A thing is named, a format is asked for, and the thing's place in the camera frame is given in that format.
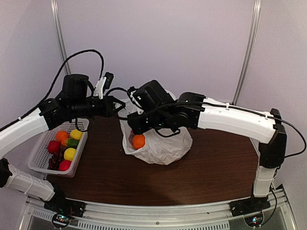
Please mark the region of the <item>orange fruit from bag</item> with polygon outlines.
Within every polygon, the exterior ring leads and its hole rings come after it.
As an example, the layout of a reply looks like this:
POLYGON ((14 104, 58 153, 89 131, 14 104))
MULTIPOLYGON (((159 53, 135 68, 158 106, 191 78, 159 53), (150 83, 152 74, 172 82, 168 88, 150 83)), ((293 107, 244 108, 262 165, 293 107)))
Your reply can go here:
POLYGON ((143 148, 145 144, 146 144, 146 138, 144 135, 135 135, 132 138, 132 146, 136 150, 143 148))

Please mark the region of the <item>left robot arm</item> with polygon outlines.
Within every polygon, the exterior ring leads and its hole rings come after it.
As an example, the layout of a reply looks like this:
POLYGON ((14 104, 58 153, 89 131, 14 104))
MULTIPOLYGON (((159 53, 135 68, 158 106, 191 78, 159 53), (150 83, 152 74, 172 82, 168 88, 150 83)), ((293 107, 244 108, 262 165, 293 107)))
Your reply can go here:
POLYGON ((70 211, 73 202, 65 197, 61 188, 47 180, 32 177, 11 165, 5 155, 25 141, 53 130, 65 122, 91 120, 94 116, 111 117, 118 110, 113 96, 105 96, 114 75, 107 72, 96 86, 82 74, 67 75, 56 98, 43 99, 28 115, 17 119, 0 131, 0 186, 11 188, 40 198, 45 206, 59 213, 70 211))

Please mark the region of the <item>white plastic bag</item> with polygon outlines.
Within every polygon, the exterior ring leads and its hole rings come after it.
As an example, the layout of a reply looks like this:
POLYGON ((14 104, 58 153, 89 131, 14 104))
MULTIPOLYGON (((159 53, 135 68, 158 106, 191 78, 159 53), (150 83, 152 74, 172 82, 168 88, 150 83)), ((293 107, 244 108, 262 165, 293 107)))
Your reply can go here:
POLYGON ((170 137, 170 129, 161 129, 160 136, 151 129, 145 132, 145 145, 140 149, 135 149, 132 145, 132 129, 127 121, 120 121, 123 133, 122 146, 125 154, 132 155, 148 164, 169 165, 180 160, 190 149, 193 143, 192 137, 185 127, 180 128, 180 133, 170 137))

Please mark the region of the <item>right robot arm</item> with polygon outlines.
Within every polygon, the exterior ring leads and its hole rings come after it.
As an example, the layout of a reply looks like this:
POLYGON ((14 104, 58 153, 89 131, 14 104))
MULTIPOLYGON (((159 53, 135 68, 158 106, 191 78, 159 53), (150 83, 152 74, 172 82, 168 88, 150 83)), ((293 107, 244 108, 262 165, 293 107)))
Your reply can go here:
POLYGON ((134 134, 166 128, 178 135, 182 127, 214 129, 251 139, 259 143, 259 163, 249 198, 233 201, 233 216, 262 211, 270 207, 270 187, 277 169, 285 159, 287 134, 280 112, 257 112, 222 103, 202 94, 185 92, 178 99, 156 80, 140 88, 131 87, 128 96, 137 111, 128 115, 134 134))

